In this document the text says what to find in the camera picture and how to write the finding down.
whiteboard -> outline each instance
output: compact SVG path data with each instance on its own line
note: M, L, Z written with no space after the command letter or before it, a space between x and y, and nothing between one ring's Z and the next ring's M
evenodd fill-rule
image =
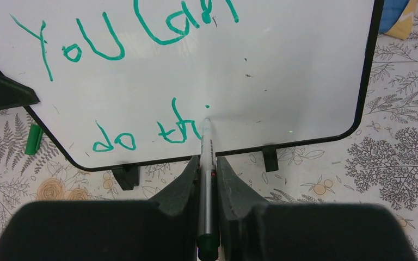
M0 0L0 70L85 169L199 154L206 117L217 152L323 139L354 125L373 6Z

yellow fabric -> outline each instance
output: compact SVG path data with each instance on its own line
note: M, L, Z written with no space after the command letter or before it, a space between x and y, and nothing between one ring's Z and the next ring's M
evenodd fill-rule
M405 40L413 29L414 14L416 12L418 0L410 0L398 21L385 33L387 35Z

floral tablecloth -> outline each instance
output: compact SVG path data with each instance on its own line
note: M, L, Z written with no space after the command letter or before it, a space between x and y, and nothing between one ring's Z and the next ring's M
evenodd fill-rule
M228 157L239 177L273 202L361 202L386 206L418 256L418 12L408 40L378 38L364 116L351 136L278 150L280 170L265 172L261 153ZM147 199L185 162L141 168L140 186L122 191L108 171L73 167L43 137L23 153L31 117L0 111L0 233L22 205L37 200Z

black clip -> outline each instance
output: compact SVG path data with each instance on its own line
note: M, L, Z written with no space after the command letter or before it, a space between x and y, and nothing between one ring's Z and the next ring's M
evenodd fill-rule
M111 169L122 190L133 190L139 184L140 171L137 166L122 166Z
M265 171L277 171L278 167L278 155L276 154L275 146L268 146L262 148L263 162L265 163Z

whiteboard frame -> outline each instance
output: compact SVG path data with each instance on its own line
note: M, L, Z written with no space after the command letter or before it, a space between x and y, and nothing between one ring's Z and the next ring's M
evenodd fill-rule
M242 154L242 153L258 152L258 151L261 151L265 147L271 147L271 146L275 146L276 149L279 149L279 148L285 148L285 147L317 144L317 143L323 143L323 142L337 141L337 140L341 140L341 139L344 139L345 137L350 136L359 127L360 122L361 122L363 109L365 105L366 91L367 91L367 87L369 84L369 77L371 73L374 49L376 47L377 35L379 31L380 18L382 16L383 5L384 5L383 0L375 0L374 2L372 16L371 16L370 30L368 33L367 43L366 43L363 70L361 73L360 90L358 93L358 101L356 104L355 118L350 129L348 129L346 132L337 136L330 136L330 137L325 137L325 138L318 138L318 139L311 139L311 140L304 140L304 141L288 142L288 143L283 143L283 144L272 144L268 146L244 148L240 150L224 151L224 152L216 153L216 156L229 156L229 155ZM163 164L163 163L170 163L170 162L176 162L176 161L190 160L190 158L193 156L193 155L188 155L188 156L177 157L177 158L142 161L142 162L137 162L137 163L128 163L128 164L123 164L123 165L111 165L111 166L94 167L94 168L84 167L84 166L79 165L73 160L73 158L69 155L67 150L59 143L59 141L50 132L50 130L45 126L43 121L37 116L37 114L34 112L34 110L30 106L25 106L24 108L28 112L28 114L36 121L36 123L44 130L44 133L52 140L52 142L56 145L58 150L60 150L63 156L65 156L65 158L73 166L84 171L94 172L94 171L111 170L112 168L123 167L123 166L139 167L139 166L146 166L146 165L153 165L153 164Z

